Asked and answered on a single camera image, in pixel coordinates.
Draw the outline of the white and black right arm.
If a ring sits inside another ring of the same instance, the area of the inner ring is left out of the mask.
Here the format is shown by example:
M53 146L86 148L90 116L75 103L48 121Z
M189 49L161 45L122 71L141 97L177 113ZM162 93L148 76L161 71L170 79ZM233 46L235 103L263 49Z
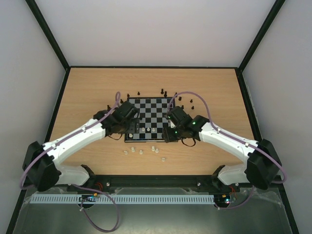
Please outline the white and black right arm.
M250 183L256 188L266 190L275 182L281 163L269 141L244 139L219 128L202 116L191 118L189 115L167 115L166 118L169 125L164 127L162 134L165 142L191 138L217 146L242 162L235 166L221 165L216 169L213 178L213 187L216 190L223 191L236 183Z

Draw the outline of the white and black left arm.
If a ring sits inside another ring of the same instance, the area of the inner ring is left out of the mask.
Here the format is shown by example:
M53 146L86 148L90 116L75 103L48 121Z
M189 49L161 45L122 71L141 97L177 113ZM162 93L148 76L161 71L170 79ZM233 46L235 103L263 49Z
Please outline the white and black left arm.
M27 149L20 188L24 188L26 178L39 192L55 185L84 185L92 175L91 169L85 165L66 166L63 162L94 141L112 134L126 133L138 114L137 108L99 111L81 127L63 137L43 145L33 142Z

